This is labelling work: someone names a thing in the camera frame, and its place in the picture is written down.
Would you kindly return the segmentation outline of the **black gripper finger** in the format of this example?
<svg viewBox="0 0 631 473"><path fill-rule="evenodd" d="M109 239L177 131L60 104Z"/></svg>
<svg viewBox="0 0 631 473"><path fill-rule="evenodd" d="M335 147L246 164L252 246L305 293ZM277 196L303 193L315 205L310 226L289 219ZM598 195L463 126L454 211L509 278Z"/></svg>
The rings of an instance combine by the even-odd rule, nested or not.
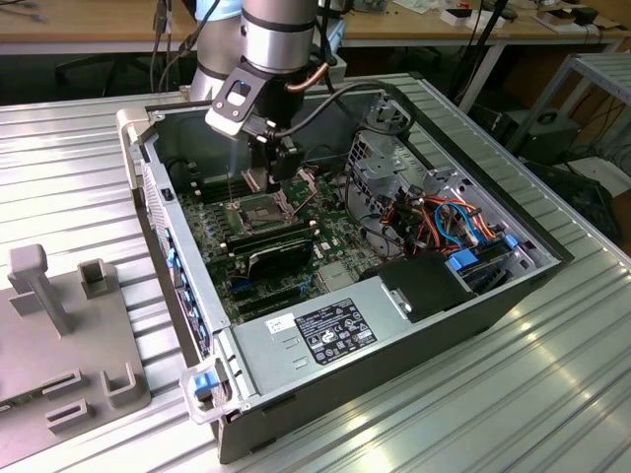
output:
<svg viewBox="0 0 631 473"><path fill-rule="evenodd" d="M265 192L280 190L281 184L296 174L303 161L303 147L293 139L281 139L265 145L267 178Z"/></svg>
<svg viewBox="0 0 631 473"><path fill-rule="evenodd" d="M268 170L268 145L258 140L248 141L250 167Z"/></svg>

